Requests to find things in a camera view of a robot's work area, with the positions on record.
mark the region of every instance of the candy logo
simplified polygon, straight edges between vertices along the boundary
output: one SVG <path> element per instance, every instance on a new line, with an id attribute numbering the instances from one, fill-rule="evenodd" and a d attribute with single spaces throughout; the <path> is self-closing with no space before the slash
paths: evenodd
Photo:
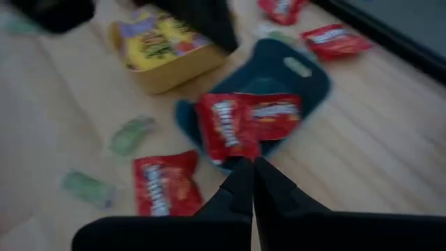
<path id="1" fill-rule="evenodd" d="M 152 199 L 151 215 L 169 215 L 169 207 L 164 196 L 164 187 L 161 181 L 160 165 L 148 165 L 143 167 L 144 176 L 147 179 L 147 191 Z"/>
<path id="2" fill-rule="evenodd" d="M 274 13 L 276 14 L 287 14 L 289 12 L 289 7 L 291 5 L 291 0 L 279 0 L 277 2 Z"/>
<path id="3" fill-rule="evenodd" d="M 258 109 L 254 109 L 253 115 L 254 117 L 263 118 L 268 116 L 277 116 L 280 114 L 297 114 L 298 108 L 293 104 L 280 104 L 280 105 L 271 105 L 268 107 L 262 107 Z"/>
<path id="4" fill-rule="evenodd" d="M 345 36 L 348 32 L 344 29 L 334 29 L 331 31 L 325 32 L 323 35 L 314 36 L 311 40 L 316 44 L 326 43 L 330 40 L 333 40 L 339 36 Z"/>
<path id="5" fill-rule="evenodd" d="M 231 101 L 222 101 L 213 105 L 213 109 L 217 112 L 218 118 L 220 119 L 222 135 L 226 140 L 226 147 L 240 144 L 233 126 L 231 106 Z"/>

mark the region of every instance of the wooden surface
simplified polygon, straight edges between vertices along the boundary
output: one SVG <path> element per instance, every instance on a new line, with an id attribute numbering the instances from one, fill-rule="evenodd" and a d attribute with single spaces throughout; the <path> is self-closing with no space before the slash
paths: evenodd
<path id="1" fill-rule="evenodd" d="M 99 1 L 90 24 L 61 37 L 0 35 L 0 250 L 69 250 L 82 225 L 135 214 L 130 161 L 110 157 L 107 140 L 147 114 L 159 127 L 136 156 L 192 148 L 174 124 L 174 103 L 242 65 L 267 22 L 254 0 L 232 7 L 240 48 L 159 96 L 143 94 L 107 46 L 107 25 L 128 16 L 114 1 Z M 297 25 L 280 29 L 297 35 L 338 21 L 307 6 Z M 445 87 L 379 46 L 323 66 L 332 93 L 269 161 L 333 210 L 446 215 Z M 116 207 L 98 211 L 60 190 L 72 168 L 117 185 Z M 195 180 L 206 199 L 224 179 L 200 160 Z"/>

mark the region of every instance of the red candy bag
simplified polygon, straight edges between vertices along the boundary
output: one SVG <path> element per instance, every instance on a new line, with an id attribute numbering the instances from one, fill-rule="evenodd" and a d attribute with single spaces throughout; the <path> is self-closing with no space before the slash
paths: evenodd
<path id="1" fill-rule="evenodd" d="M 230 156 L 253 160 L 260 155 L 249 104 L 236 94 L 203 94 L 197 112 L 206 152 L 215 165 Z"/>
<path id="2" fill-rule="evenodd" d="M 358 54 L 369 49 L 371 43 L 342 24 L 332 24 L 301 34 L 306 44 L 320 59 L 330 60 Z"/>
<path id="3" fill-rule="evenodd" d="M 134 160 L 134 185 L 138 214 L 191 216 L 203 199 L 192 180 L 198 162 L 196 151 Z"/>
<path id="4" fill-rule="evenodd" d="M 269 17 L 281 24 L 292 25 L 298 20 L 298 13 L 308 0 L 258 0 L 258 5 Z"/>
<path id="5" fill-rule="evenodd" d="M 302 102 L 293 94 L 239 94 L 250 103 L 259 140 L 287 137 L 300 124 Z"/>

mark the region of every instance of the blue tray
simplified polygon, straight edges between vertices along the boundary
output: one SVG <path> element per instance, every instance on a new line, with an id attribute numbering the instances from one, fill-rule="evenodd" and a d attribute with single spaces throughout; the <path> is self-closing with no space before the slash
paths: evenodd
<path id="1" fill-rule="evenodd" d="M 294 58 L 311 70 L 310 77 L 296 74 L 284 64 L 285 58 Z M 302 120 L 307 118 L 327 97 L 330 79 L 314 61 L 278 40 L 262 39 L 255 45 L 252 57 L 210 93 L 294 93 L 302 98 Z M 206 154 L 201 140 L 194 104 L 185 100 L 176 103 L 176 122 L 197 148 Z M 268 157 L 284 141 L 261 142 L 263 157 Z M 241 158 L 229 158 L 217 167 L 231 171 Z"/>

